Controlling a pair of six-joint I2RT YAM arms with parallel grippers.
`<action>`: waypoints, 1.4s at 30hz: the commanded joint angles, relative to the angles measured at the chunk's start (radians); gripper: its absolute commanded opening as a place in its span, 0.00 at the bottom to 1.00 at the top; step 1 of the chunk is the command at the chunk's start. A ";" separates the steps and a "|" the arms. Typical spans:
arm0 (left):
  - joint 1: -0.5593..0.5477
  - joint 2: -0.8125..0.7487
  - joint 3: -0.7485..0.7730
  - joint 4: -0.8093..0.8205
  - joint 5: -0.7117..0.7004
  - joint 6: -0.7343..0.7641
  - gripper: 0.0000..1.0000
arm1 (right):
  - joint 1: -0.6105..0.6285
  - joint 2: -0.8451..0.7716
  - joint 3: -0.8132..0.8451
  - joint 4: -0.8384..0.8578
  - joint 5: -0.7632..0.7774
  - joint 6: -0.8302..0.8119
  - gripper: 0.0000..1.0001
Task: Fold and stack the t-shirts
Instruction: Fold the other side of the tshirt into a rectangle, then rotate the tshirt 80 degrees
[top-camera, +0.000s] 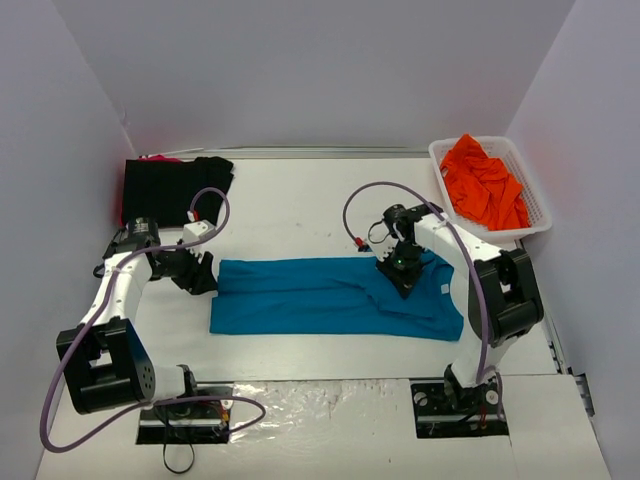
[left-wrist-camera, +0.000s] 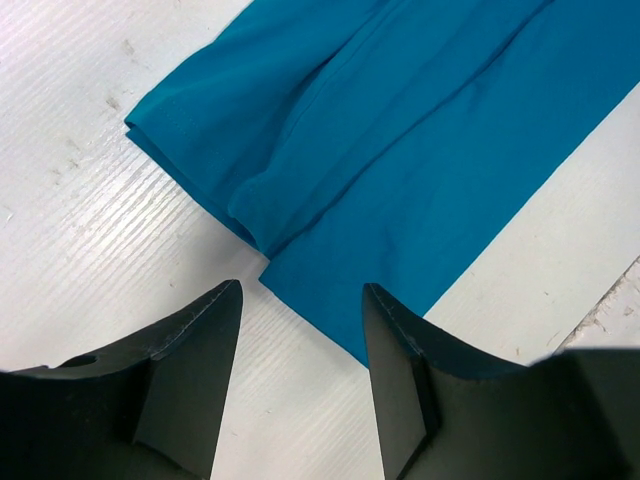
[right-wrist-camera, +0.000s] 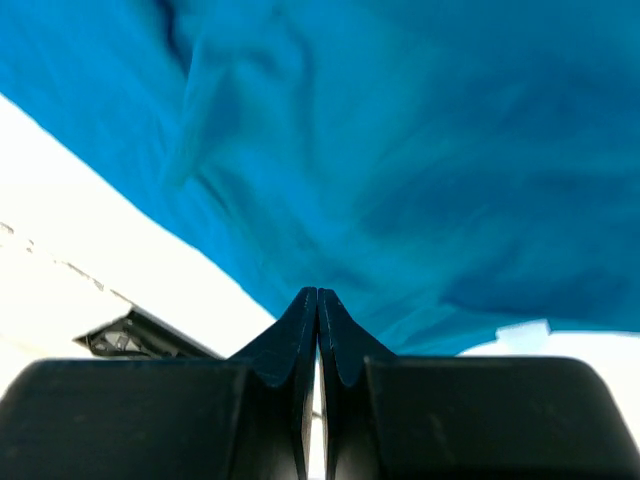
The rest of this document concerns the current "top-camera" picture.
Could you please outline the blue t shirt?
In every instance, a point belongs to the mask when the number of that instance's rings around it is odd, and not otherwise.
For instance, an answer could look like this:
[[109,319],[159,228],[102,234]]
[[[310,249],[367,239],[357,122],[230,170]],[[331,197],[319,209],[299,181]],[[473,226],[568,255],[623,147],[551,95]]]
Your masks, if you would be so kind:
[[391,335],[456,342],[452,267],[432,253],[403,299],[373,257],[224,260],[209,330],[219,335]]

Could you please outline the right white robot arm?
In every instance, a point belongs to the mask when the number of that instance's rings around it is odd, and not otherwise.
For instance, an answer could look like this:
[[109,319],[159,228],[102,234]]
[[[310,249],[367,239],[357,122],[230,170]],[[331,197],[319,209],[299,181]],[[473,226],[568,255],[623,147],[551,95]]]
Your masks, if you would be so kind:
[[528,254],[489,244],[427,205],[389,207],[372,226],[367,243],[377,269],[402,298],[416,290],[426,273],[423,254],[432,253],[452,267],[449,294],[464,326],[458,356],[443,375],[443,398],[450,410],[469,411],[509,347],[544,316]]

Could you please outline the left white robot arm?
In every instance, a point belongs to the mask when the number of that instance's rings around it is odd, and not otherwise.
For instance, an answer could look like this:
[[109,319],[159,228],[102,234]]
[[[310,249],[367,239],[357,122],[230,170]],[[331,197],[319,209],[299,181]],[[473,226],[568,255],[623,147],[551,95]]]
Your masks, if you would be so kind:
[[213,232],[208,221],[188,223],[177,246],[163,249],[157,222],[140,217],[111,240],[98,268],[101,283],[92,306],[76,328],[60,332],[56,339],[78,413],[163,400],[179,418],[198,412],[202,395],[193,372],[185,364],[155,365],[134,321],[150,282],[168,278],[192,296],[217,290],[214,257],[200,244]]

